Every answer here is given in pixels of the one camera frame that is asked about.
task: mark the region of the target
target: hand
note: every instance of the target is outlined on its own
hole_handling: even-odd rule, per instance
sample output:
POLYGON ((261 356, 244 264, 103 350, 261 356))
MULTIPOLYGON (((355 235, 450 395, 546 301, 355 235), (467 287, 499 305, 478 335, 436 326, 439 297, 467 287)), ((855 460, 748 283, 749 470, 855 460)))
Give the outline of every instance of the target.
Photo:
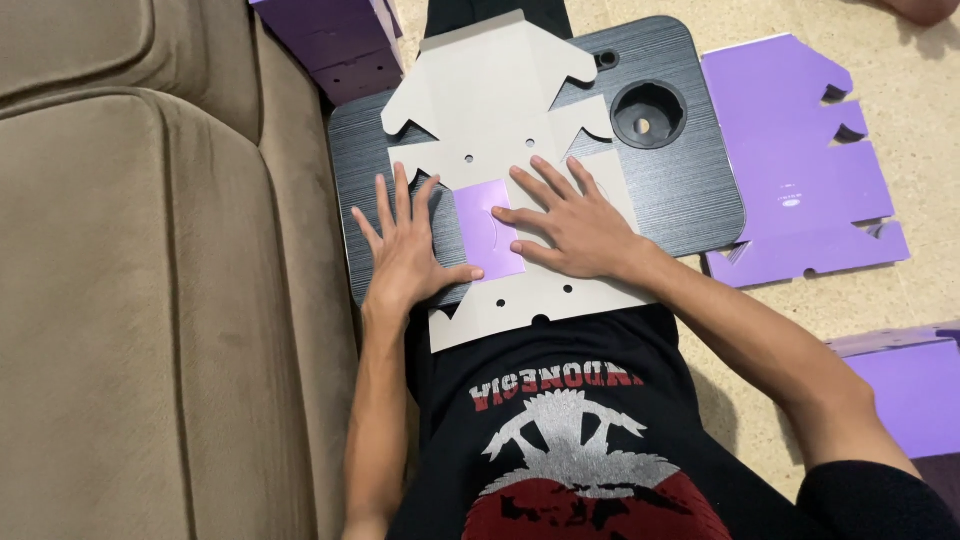
POLYGON ((390 201, 383 175, 376 176, 376 211, 383 237, 367 221, 359 208, 352 209, 353 219, 367 238, 373 253, 373 279, 364 300, 365 315, 373 310, 379 315, 402 320, 417 302, 437 294, 453 283, 466 283, 483 278, 483 270, 469 264, 443 268, 433 254, 430 231, 430 210, 427 202, 433 186, 440 181, 433 177, 423 183, 410 209, 410 192, 403 163, 394 165, 396 221, 390 213, 390 201))
POLYGON ((571 157, 567 167, 580 183, 583 195, 549 163, 534 156, 534 169, 549 185, 519 167, 510 177, 547 207, 547 213, 531 209, 493 208, 493 215, 505 222, 535 227, 549 234, 556 248, 549 249, 529 240, 518 240, 510 249, 524 258, 574 278, 616 278, 635 281, 637 254, 658 255, 663 251, 640 236, 600 193, 584 166, 571 157))

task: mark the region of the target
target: black t-shirt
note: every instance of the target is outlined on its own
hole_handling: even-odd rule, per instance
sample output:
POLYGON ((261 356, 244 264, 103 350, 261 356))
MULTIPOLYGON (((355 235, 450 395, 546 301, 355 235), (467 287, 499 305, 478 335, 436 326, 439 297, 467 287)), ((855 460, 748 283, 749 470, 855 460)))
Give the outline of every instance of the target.
POLYGON ((960 538, 874 463, 817 467, 792 504, 704 431, 677 342, 656 305, 420 356, 420 468, 388 538, 960 538))

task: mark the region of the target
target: person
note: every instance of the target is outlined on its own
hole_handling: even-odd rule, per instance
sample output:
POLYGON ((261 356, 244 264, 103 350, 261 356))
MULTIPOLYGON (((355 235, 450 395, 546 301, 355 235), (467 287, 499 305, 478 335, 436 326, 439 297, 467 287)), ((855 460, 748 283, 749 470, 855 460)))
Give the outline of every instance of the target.
POLYGON ((547 232, 533 264, 643 289, 661 304, 541 322, 433 355, 420 470, 403 493, 404 328, 445 286, 482 278, 435 259, 431 178, 396 220, 376 178, 373 255, 345 461, 348 540, 387 538, 960 539, 960 526, 880 423, 871 387, 809 332, 676 261, 631 230, 574 158, 578 191, 549 163, 510 176, 547 212, 494 209, 547 232), (785 413, 807 476, 796 505, 701 424, 674 313, 785 413))

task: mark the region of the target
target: white cardboard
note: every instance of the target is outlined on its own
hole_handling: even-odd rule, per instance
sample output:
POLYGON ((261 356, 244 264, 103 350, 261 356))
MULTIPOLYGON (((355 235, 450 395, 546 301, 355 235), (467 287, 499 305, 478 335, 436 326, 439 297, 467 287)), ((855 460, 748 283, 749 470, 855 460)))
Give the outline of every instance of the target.
MULTIPOLYGON (((440 175, 450 189, 504 179, 512 208, 541 210, 510 179, 510 166, 530 170, 527 163, 538 155, 576 185, 563 159, 577 134, 585 130, 601 139, 614 137, 603 96, 550 111, 566 78, 589 83, 596 78, 596 64, 590 53, 526 22, 521 11, 431 37, 420 50, 381 113, 388 134, 396 135, 412 120, 438 139, 389 150, 390 161, 403 162, 408 171, 440 175)), ((638 232, 616 151, 611 148, 580 161, 638 232)), ((537 231, 518 230, 517 235, 550 245, 537 231)), ((436 353, 529 326, 541 314, 559 320, 648 301, 616 283, 569 278, 528 261, 523 274, 471 285, 452 318, 440 310, 431 312, 430 345, 436 353), (565 285, 573 290, 565 292, 565 285)))

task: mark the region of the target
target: sleeve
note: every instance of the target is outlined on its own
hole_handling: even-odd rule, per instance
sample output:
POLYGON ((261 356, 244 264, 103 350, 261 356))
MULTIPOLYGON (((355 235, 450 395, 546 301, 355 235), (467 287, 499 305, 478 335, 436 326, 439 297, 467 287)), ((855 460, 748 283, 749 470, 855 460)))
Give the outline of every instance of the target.
POLYGON ((815 467, 797 507, 844 540, 960 540, 960 525, 930 486, 879 463, 815 467))

